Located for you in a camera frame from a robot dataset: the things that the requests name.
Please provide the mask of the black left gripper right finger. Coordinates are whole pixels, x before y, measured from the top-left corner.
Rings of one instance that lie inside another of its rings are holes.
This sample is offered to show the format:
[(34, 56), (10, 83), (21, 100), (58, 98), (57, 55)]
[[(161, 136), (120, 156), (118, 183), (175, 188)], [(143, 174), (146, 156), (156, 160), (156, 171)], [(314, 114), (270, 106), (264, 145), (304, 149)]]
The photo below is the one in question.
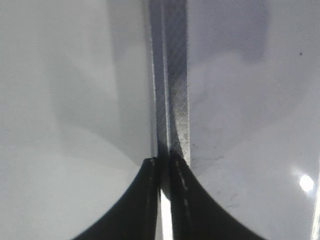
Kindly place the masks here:
[(202, 187), (183, 157), (169, 154), (170, 204), (175, 240), (261, 240)]

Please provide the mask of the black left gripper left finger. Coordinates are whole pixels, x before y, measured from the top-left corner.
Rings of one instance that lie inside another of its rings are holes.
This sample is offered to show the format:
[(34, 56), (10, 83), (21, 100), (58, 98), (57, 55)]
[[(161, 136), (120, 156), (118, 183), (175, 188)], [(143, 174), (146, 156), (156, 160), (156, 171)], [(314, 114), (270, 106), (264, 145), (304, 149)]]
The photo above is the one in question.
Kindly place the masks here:
[(144, 159), (121, 198), (76, 240), (154, 240), (160, 170), (156, 157)]

